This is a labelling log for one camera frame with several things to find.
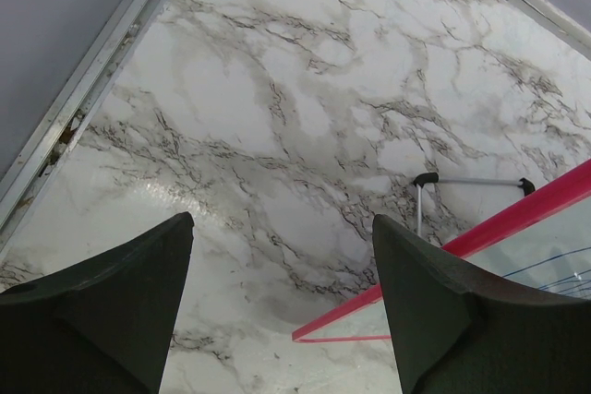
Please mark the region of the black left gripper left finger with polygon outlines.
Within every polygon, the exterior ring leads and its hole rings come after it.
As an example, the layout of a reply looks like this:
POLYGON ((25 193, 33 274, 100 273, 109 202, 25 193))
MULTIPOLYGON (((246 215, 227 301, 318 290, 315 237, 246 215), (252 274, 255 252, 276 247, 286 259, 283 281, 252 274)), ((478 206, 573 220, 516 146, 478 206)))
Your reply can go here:
POLYGON ((192 216, 1 294, 4 393, 156 393, 184 291, 192 216))

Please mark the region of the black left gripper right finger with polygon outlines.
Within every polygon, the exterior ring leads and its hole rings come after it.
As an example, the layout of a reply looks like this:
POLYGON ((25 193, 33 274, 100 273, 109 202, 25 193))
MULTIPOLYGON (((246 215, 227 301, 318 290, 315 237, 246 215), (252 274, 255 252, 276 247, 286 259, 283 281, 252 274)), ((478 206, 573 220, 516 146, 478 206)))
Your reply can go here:
POLYGON ((372 244, 404 393, 589 392, 589 301, 506 280, 385 215, 372 244))

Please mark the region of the pink framed whiteboard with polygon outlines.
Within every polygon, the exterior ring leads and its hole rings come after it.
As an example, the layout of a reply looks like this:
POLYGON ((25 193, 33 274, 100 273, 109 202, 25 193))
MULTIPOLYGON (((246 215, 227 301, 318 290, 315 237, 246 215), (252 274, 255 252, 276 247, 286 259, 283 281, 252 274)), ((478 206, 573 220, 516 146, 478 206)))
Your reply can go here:
MULTIPOLYGON (((535 188, 443 248, 481 268, 541 291, 590 297, 590 164, 535 188)), ((295 330, 292 340, 327 343, 390 337, 382 289, 375 285, 295 330)))

